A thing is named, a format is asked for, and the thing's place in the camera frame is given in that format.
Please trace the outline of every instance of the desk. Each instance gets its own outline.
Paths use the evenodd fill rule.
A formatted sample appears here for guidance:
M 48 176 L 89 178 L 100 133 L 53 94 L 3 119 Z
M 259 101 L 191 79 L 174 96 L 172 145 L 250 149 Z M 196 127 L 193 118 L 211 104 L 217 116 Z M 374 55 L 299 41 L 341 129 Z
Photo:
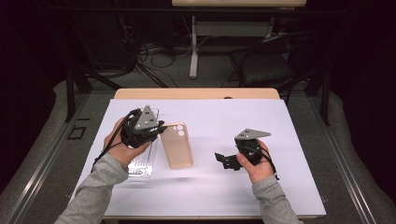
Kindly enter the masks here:
M 233 99 L 222 99 L 230 96 Z M 131 177 L 115 186 L 105 218 L 260 218 L 259 203 L 246 171 L 224 170 L 214 156 L 214 152 L 235 154 L 233 138 L 245 128 L 272 134 L 263 140 L 271 148 L 280 184 L 296 214 L 326 214 L 288 109 L 275 90 L 267 89 L 119 90 L 110 102 L 78 185 L 90 173 L 103 139 L 116 120 L 141 105 L 159 108 L 159 119 L 165 122 L 186 122 L 194 165 L 170 169 L 161 139 L 157 139 L 153 143 L 157 143 L 157 149 L 151 177 Z
M 305 3 L 306 0 L 172 0 L 174 7 L 304 7 Z M 269 37 L 273 29 L 272 20 L 268 22 L 214 22 L 197 21 L 195 16 L 192 16 L 190 78 L 197 78 L 198 73 L 198 35 Z

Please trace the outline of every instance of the white paper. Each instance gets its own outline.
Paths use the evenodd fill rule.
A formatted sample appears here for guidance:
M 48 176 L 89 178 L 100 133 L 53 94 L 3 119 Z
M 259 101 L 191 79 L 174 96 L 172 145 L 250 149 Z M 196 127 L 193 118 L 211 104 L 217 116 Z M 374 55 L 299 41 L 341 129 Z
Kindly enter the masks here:
M 160 120 L 186 123 L 194 165 L 170 169 L 159 142 L 152 176 L 131 177 L 115 186 L 105 216 L 259 217 L 259 203 L 246 171 L 224 170 L 215 158 L 215 152 L 236 154 L 233 139 L 246 128 L 271 133 L 261 140 L 269 147 L 279 183 L 295 213 L 301 217 L 326 214 L 281 100 L 111 100 L 78 185 L 90 173 L 116 121 L 145 105 L 158 108 Z

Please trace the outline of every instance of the cable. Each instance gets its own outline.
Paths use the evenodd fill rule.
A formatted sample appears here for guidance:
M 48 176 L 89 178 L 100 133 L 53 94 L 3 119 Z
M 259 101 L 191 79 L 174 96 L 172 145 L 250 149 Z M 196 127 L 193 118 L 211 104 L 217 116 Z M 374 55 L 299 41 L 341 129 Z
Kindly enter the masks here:
M 110 140 L 107 143 L 107 146 L 102 150 L 101 154 L 99 154 L 99 156 L 95 159 L 95 161 L 93 162 L 92 165 L 92 169 L 91 169 L 91 173 L 93 172 L 93 166 L 103 157 L 106 155 L 106 153 L 112 148 L 115 147 L 123 142 L 119 142 L 115 145 L 113 144 L 114 138 L 116 138 L 117 133 L 120 131 L 120 129 L 122 128 L 123 123 L 132 115 L 132 111 L 129 112 L 129 114 L 127 116 L 125 116 L 125 118 L 123 118 L 122 122 L 120 123 L 119 127 L 117 127 L 116 131 L 113 133 L 113 135 L 111 136 Z

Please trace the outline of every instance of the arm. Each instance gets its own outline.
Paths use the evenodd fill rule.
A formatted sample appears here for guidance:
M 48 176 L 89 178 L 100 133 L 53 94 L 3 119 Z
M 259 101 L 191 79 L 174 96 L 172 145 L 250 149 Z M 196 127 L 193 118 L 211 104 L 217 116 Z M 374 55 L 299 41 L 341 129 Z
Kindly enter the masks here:
M 76 197 L 55 223 L 100 223 L 115 184 L 128 178 L 120 163 L 106 154 L 78 187 Z
M 122 119 L 105 138 L 107 146 Z M 100 223 L 110 203 L 113 186 L 128 178 L 128 164 L 142 154 L 149 143 L 130 149 L 121 142 L 120 132 L 116 133 L 113 147 L 93 167 L 92 173 L 81 183 L 76 197 L 58 217 L 55 223 Z
M 267 146 L 260 140 L 258 142 L 265 149 L 262 152 L 269 156 Z M 236 158 L 249 174 L 250 181 L 253 184 L 253 194 L 260 202 L 262 220 L 265 224 L 303 223 L 291 209 L 283 189 L 274 176 L 270 163 L 265 158 L 262 158 L 262 161 L 256 166 L 251 164 L 241 153 L 238 153 Z

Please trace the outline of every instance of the clear plastic case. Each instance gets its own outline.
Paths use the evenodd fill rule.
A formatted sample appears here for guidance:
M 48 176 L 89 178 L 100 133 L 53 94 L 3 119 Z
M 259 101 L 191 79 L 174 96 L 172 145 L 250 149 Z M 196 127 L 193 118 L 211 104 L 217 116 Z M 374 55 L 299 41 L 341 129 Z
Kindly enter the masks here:
M 152 113 L 158 119 L 159 110 L 151 108 Z M 155 152 L 157 144 L 160 141 L 158 138 L 151 143 L 148 149 L 129 164 L 129 177 L 150 177 L 152 174 L 152 166 L 154 163 Z
M 167 128 L 160 136 L 169 167 L 172 169 L 191 167 L 193 159 L 186 124 L 165 123 L 163 126 Z

